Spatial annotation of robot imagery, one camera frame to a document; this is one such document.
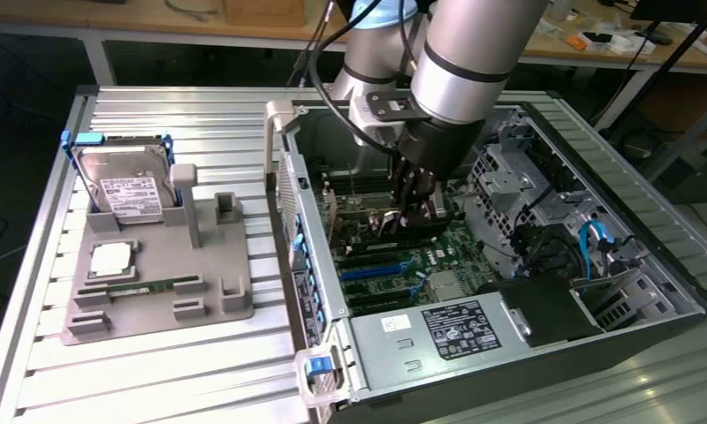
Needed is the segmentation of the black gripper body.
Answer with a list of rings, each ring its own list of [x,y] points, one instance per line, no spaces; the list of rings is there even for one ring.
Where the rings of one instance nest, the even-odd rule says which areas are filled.
[[[424,171],[436,180],[445,180],[462,163],[484,123],[484,119],[465,125],[436,118],[406,121],[397,144],[405,175]]]

